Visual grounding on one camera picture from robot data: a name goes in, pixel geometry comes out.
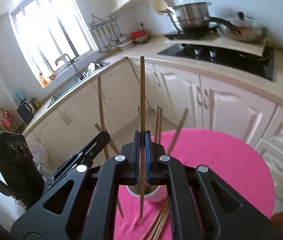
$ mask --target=stove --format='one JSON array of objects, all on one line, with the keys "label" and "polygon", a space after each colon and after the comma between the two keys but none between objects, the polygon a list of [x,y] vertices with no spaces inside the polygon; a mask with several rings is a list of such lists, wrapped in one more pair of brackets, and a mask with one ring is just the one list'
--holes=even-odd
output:
[{"label": "stove", "polygon": [[199,40],[210,31],[216,31],[216,26],[196,28],[188,32],[174,31],[164,34],[164,36],[170,40]]},{"label": "stove", "polygon": [[192,58],[212,62],[246,71],[270,81],[273,80],[274,51],[269,47],[265,47],[264,55],[258,57],[252,54],[237,52],[232,49],[180,43],[159,52],[158,55]]}]

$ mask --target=window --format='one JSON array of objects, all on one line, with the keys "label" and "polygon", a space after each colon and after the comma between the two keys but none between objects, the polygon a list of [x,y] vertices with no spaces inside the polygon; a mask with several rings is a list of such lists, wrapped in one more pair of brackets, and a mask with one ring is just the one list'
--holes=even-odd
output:
[{"label": "window", "polygon": [[30,0],[12,14],[24,56],[34,75],[48,78],[62,64],[64,53],[71,59],[96,50],[74,0]]}]

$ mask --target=cooking pot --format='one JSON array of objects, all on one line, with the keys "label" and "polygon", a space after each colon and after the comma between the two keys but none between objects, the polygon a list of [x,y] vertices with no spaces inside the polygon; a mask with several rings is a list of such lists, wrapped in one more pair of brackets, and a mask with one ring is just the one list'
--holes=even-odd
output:
[{"label": "cooking pot", "polygon": [[220,24],[220,18],[206,16],[204,19],[206,21],[216,22],[219,32],[235,41],[256,43],[267,36],[267,25],[255,21],[252,18],[244,18],[243,12],[237,12],[237,14],[238,18],[230,18],[227,20],[239,30],[239,33],[233,33],[227,26]]},{"label": "cooking pot", "polygon": [[[187,3],[159,11],[169,15],[169,18],[177,31],[187,32],[196,28],[208,26],[210,20],[212,20],[212,18],[209,18],[209,5],[211,5],[211,2]],[[213,21],[225,25],[231,33],[234,33],[234,35],[236,32],[238,33],[238,30],[229,21],[220,18],[214,18]]]}]

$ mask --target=pink tablecloth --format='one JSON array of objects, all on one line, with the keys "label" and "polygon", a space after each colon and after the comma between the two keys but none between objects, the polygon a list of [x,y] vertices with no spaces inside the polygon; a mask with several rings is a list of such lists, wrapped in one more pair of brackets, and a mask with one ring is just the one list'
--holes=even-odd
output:
[{"label": "pink tablecloth", "polygon": [[[175,131],[162,133],[161,144],[168,149]],[[206,164],[246,200],[271,218],[275,190],[267,165],[260,155],[243,141],[212,130],[183,129],[171,154],[184,165]],[[143,219],[139,220],[139,198],[130,195],[125,186],[119,189],[124,218],[117,209],[115,240],[138,240],[154,220],[162,203],[144,203]],[[170,220],[160,236],[171,240]]]}]

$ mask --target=kettle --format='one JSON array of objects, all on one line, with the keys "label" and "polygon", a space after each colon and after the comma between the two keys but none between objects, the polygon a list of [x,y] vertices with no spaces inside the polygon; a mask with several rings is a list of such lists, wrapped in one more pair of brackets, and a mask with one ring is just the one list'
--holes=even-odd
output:
[{"label": "kettle", "polygon": [[30,123],[34,117],[34,114],[32,113],[32,108],[30,104],[26,101],[26,99],[21,102],[20,106],[17,109],[17,112],[26,123]]}]

